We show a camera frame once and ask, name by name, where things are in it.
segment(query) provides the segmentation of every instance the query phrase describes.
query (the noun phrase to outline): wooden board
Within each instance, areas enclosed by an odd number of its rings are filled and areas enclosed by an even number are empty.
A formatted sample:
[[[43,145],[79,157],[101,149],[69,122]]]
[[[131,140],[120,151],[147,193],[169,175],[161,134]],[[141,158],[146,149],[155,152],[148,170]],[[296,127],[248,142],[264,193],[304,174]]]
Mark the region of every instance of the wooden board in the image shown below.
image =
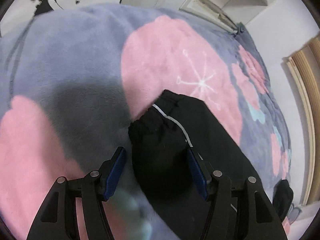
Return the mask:
[[[296,82],[302,103],[303,103],[303,108],[306,114],[306,119],[307,119],[307,126],[308,126],[308,136],[309,136],[309,169],[308,169],[308,178],[307,178],[307,187],[306,191],[302,200],[302,205],[305,206],[307,205],[308,198],[310,195],[311,191],[311,185],[312,185],[312,180],[313,180],[313,175],[314,175],[314,169],[315,169],[315,158],[316,158],[316,135],[315,135],[315,126],[314,126],[314,121],[313,121],[313,115],[311,111],[311,104],[310,100],[308,97],[308,93],[306,90],[306,87],[303,83],[302,77],[299,73],[299,70],[293,61],[291,57],[289,57],[288,62],[287,62],[288,68],[291,72],[291,75]]]
[[[316,138],[315,169],[311,190],[307,201],[307,204],[311,204],[315,201],[318,201],[320,198],[320,84],[318,84],[315,74],[313,73],[302,50],[292,55],[292,59],[299,70],[303,83],[305,84],[314,119]]]

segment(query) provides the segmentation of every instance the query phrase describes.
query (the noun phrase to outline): blanket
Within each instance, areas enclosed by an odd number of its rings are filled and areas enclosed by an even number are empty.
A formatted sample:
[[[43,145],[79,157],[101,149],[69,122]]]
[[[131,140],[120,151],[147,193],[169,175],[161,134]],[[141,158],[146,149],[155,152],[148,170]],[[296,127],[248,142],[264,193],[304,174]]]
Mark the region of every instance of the blanket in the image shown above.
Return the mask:
[[[53,11],[0,39],[0,214],[18,240],[57,177],[82,177],[118,146],[129,158],[105,205],[115,239],[179,239],[130,157],[130,122],[164,89],[207,104],[271,200],[290,180],[288,129],[243,25],[231,34],[185,13],[111,4]]]

